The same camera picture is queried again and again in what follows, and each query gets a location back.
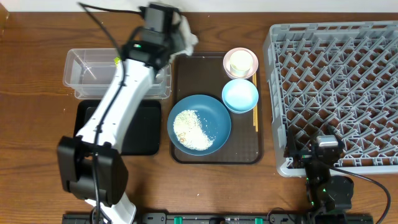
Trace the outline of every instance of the wooden table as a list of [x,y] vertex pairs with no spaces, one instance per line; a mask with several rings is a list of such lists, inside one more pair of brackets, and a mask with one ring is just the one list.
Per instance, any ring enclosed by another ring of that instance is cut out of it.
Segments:
[[[332,13],[186,13],[200,40],[196,51],[226,52],[247,47],[263,63],[262,44],[273,24],[398,20],[398,14]],[[120,44],[142,24],[132,14],[97,13]],[[11,13],[0,42],[0,223],[60,223],[67,212],[90,206],[62,190],[56,148],[72,136],[79,104],[62,83],[68,50],[112,47],[84,13]],[[271,102],[261,68],[264,157],[253,166],[189,166],[170,156],[166,120],[171,100],[162,100],[159,153],[124,157],[129,170],[127,194],[139,211],[174,213],[267,213],[274,207],[310,207],[303,178],[283,178],[275,169]],[[398,175],[374,175],[393,201],[384,223],[398,222]],[[386,205],[384,192],[355,182],[353,213],[378,220]]]

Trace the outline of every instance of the plastic crate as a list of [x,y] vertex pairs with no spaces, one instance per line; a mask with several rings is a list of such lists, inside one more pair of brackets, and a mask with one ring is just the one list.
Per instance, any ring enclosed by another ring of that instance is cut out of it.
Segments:
[[398,172],[397,44],[397,21],[271,27],[263,51],[280,175],[305,175],[284,157],[287,128],[306,148],[326,124],[346,146],[335,167]]
[[[100,100],[108,90],[116,71],[115,49],[71,49],[63,73],[63,84],[75,89],[81,100]],[[170,96],[172,71],[168,65],[156,75],[144,99],[166,99]]]

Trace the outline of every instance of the pink bowl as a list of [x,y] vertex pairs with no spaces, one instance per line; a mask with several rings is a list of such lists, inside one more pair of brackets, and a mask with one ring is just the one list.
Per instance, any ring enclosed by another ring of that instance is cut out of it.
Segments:
[[[244,77],[236,77],[232,74],[231,72],[231,66],[229,64],[229,60],[231,58],[231,55],[239,50],[244,50],[250,53],[251,57],[253,58],[253,64],[251,66],[251,68],[248,71],[248,74],[246,74]],[[224,70],[227,74],[228,77],[232,78],[232,79],[248,79],[250,77],[252,77],[257,69],[259,68],[259,60],[257,59],[257,56],[249,49],[245,49],[243,47],[237,47],[235,49],[230,50],[229,52],[226,53],[226,55],[224,56],[224,60],[223,60],[223,65],[224,65]]]

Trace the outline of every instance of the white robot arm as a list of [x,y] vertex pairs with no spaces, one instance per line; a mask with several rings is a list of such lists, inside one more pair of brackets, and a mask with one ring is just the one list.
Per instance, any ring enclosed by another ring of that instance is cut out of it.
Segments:
[[[93,179],[82,171],[92,164],[84,160],[82,155],[88,152],[98,154],[99,178],[109,180],[109,185],[112,185],[99,187],[101,190],[105,188],[105,194],[101,194],[100,198],[106,198],[101,199],[101,209],[113,223],[122,224],[132,223],[136,214],[134,204],[125,192],[121,192],[123,186],[126,188],[127,170],[119,153],[127,128],[157,72],[172,62],[176,55],[191,55],[193,46],[198,42],[197,37],[191,34],[187,18],[178,9],[151,3],[149,7],[142,7],[141,11],[146,22],[141,29],[141,40],[129,40],[123,46],[124,55],[120,55],[122,60],[96,111],[77,132],[75,139],[63,137],[58,145],[58,163],[64,190],[85,199],[92,206],[96,205]],[[103,123],[97,133],[102,118]],[[106,149],[115,149],[118,153],[106,155],[109,152]],[[121,184],[114,186],[113,182],[118,181]]]

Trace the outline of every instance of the blue bowl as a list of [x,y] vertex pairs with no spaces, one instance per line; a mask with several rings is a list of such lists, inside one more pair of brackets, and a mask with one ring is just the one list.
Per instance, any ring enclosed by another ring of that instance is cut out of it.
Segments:
[[259,101],[256,86],[243,79],[229,81],[222,94],[225,106],[233,113],[242,114],[252,110]]
[[[202,124],[203,132],[214,140],[206,150],[198,151],[185,147],[174,133],[175,117],[184,110],[195,110]],[[167,120],[167,132],[174,146],[179,150],[194,156],[204,156],[221,148],[231,132],[231,117],[225,106],[213,97],[193,95],[180,100],[171,110]]]

